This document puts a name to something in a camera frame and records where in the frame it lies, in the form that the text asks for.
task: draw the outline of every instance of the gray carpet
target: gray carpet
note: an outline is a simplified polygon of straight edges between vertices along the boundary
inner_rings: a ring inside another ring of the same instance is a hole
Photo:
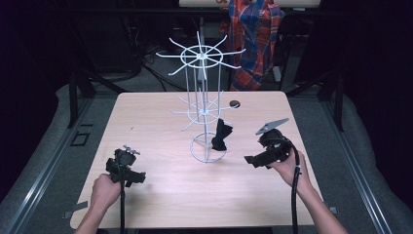
[[[176,61],[168,63],[159,58],[154,64],[150,64],[153,69],[166,77],[178,65]],[[222,72],[223,78],[227,77],[226,71]],[[179,85],[184,85],[182,79],[174,81]],[[226,83],[226,80],[222,81],[224,89]],[[116,84],[134,92],[161,92],[163,90],[160,82],[145,69],[133,79]],[[60,103],[54,122],[19,180],[0,205],[2,220],[0,233],[8,231],[19,233],[73,232],[69,225],[70,218],[62,217],[77,203],[116,100],[114,92],[99,84],[94,84],[94,86],[97,90],[94,99],[87,100],[80,97],[83,106],[90,105],[90,107],[85,107],[86,111],[83,112],[82,118],[71,133],[66,130],[69,123],[68,89],[63,87],[57,92]],[[173,91],[170,86],[166,85],[166,87],[168,91]],[[350,233],[380,233],[365,206],[363,196],[360,195],[360,189],[351,173],[351,166],[346,160],[346,151],[343,149],[335,126],[331,124],[330,114],[326,111],[329,104],[318,102],[312,91],[301,97],[291,97],[289,101],[325,203],[329,207],[338,209],[337,218]],[[413,233],[413,214],[389,190],[375,168],[374,152],[371,149],[368,135],[357,117],[353,104],[347,98],[345,98],[343,121],[345,132],[339,136],[344,136],[349,142],[389,227],[393,233]],[[86,144],[76,146],[84,142],[85,138],[82,137],[85,136],[89,136]],[[61,159],[56,161],[56,170],[51,173],[51,180],[44,185],[45,189],[39,192],[38,196],[41,199],[29,203],[30,209],[21,209],[22,205],[27,203],[26,195],[29,194],[44,168],[54,160],[56,152]],[[208,233],[242,233],[239,229],[198,230],[197,233],[207,233],[207,231]],[[244,233],[264,233],[264,229],[243,231]],[[274,233],[292,232],[291,227],[274,227],[273,231]],[[154,233],[154,231],[139,230],[139,233]],[[303,226],[300,227],[300,233],[316,233],[316,231],[313,226]]]

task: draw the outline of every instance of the gray floor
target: gray floor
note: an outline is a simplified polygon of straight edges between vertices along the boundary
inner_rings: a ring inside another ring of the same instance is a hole
[[[284,91],[293,89],[292,77],[303,47],[304,43],[298,41],[285,76]],[[148,65],[168,77],[168,73],[179,67],[180,63],[155,58],[154,63]],[[223,89],[227,84],[227,75],[223,70]],[[178,74],[169,79],[185,86],[181,77],[182,74]],[[133,92],[163,91],[160,82],[145,69],[133,79],[116,84]],[[71,131],[66,129],[69,123],[68,87],[57,92],[59,107],[53,123],[0,205],[0,233],[73,231],[69,225],[70,218],[63,217],[69,216],[66,212],[72,211],[76,205],[116,101],[114,92],[97,83],[94,86],[97,90],[94,99],[79,96],[82,103],[81,118]],[[166,87],[168,91],[174,91],[170,86]],[[270,77],[263,90],[275,87]],[[289,102],[324,201],[329,207],[338,209],[337,217],[350,233],[413,233],[413,214],[390,191],[375,168],[374,152],[352,102],[345,98],[345,132],[340,133],[331,122],[330,103],[318,102],[316,99],[317,89],[313,87],[299,97],[291,97]],[[89,135],[85,146],[70,146],[76,133]],[[273,231],[291,233],[291,228],[275,227]],[[117,233],[117,230],[110,230],[110,233]],[[304,226],[300,227],[300,233],[316,231],[312,226]]]

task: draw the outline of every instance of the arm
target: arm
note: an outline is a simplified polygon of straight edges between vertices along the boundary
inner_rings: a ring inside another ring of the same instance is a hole
[[[121,193],[121,184],[114,183],[109,175],[102,174],[94,181],[91,206],[75,231],[76,234],[94,234],[107,209],[116,202]]]
[[[304,155],[301,152],[298,153],[300,156],[301,175],[298,178],[297,194],[307,207],[318,233],[347,233],[343,225],[325,206],[318,192],[311,184]],[[291,186],[295,169],[295,155],[292,149],[287,160],[282,163],[274,162],[268,166],[277,170],[282,179]]]

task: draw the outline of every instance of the light wood tabletop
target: light wood tabletop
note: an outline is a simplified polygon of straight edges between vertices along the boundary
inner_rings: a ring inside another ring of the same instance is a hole
[[[289,118],[277,127],[305,155],[288,100],[282,92],[228,92],[220,96],[221,108],[238,100],[239,108],[223,109],[221,119],[233,127],[225,138],[227,151],[215,163],[196,160],[190,152],[193,138],[204,131],[191,125],[186,114],[186,93],[125,93],[118,96],[79,198],[90,202],[94,180],[106,173],[108,158],[128,145],[137,151],[131,166],[146,172],[143,183],[126,188],[127,228],[250,227],[291,225],[291,188],[275,170],[254,169],[244,156],[265,149],[255,133],[267,122]],[[215,131],[216,123],[210,124]],[[311,161],[311,181],[319,192]],[[73,214],[76,228],[88,209]],[[297,196],[299,225],[313,221]],[[120,199],[108,210],[100,228],[120,227]]]
[[[320,0],[276,0],[284,8],[317,8]],[[180,7],[228,7],[230,0],[179,0]]]

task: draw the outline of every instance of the red plaid shirt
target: red plaid shirt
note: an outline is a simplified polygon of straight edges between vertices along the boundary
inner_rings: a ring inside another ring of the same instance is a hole
[[[261,86],[263,76],[273,67],[277,31],[284,16],[272,0],[231,0],[230,50],[245,51],[234,57],[236,70],[232,91],[253,91]]]

